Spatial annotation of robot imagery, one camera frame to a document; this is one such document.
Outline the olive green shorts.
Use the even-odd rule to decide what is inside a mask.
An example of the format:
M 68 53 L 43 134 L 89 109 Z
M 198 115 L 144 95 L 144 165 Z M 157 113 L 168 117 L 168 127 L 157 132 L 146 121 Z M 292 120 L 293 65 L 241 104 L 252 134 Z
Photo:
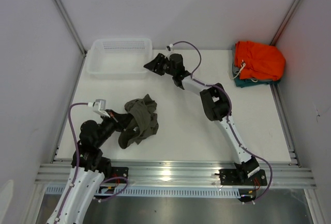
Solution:
M 124 105 L 124 109 L 133 119 L 129 122 L 126 130 L 119 135 L 118 144 L 121 149 L 126 149 L 136 143 L 139 145 L 143 140 L 157 133 L 159 124 L 157 120 L 157 103 L 149 94 L 143 98 L 133 99 Z

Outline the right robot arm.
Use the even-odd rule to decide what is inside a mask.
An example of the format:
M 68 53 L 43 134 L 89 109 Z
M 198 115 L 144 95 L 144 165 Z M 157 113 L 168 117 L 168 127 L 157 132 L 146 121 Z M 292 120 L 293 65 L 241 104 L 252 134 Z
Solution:
M 206 84 L 194 78 L 193 73 L 186 70 L 182 55 L 174 53 L 165 56 L 161 53 L 144 68 L 160 76 L 168 74 L 174 84 L 198 95 L 202 102 L 204 114 L 209 121 L 221 130 L 234 155 L 235 178 L 231 183 L 238 185 L 254 185 L 260 165 L 255 155 L 247 151 L 238 133 L 232 116 L 232 102 L 220 83 Z

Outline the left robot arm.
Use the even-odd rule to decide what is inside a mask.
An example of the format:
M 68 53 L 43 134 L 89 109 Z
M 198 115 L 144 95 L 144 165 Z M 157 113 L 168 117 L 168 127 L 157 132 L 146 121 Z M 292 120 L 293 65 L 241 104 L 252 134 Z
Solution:
M 125 131 L 133 116 L 106 110 L 101 119 L 101 123 L 88 120 L 81 125 L 79 137 L 74 139 L 69 179 L 47 223 L 82 223 L 101 184 L 128 186 L 128 177 L 116 173 L 100 148 L 114 132 Z

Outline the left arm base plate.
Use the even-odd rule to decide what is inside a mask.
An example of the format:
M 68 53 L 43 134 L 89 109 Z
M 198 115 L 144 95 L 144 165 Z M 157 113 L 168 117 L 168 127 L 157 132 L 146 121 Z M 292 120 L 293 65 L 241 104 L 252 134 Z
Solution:
M 128 167 L 112 167 L 111 171 L 106 172 L 103 183 L 125 184 L 126 180 L 123 177 L 128 178 L 128 175 Z

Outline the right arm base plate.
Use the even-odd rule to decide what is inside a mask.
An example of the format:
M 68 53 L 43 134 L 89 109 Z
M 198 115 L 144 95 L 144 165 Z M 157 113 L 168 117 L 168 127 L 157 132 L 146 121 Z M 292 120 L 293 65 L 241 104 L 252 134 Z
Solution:
M 244 176 L 244 173 L 237 169 L 220 169 L 215 175 L 219 177 L 220 184 L 223 186 L 266 186 L 268 184 L 264 170 L 258 171 L 251 177 Z

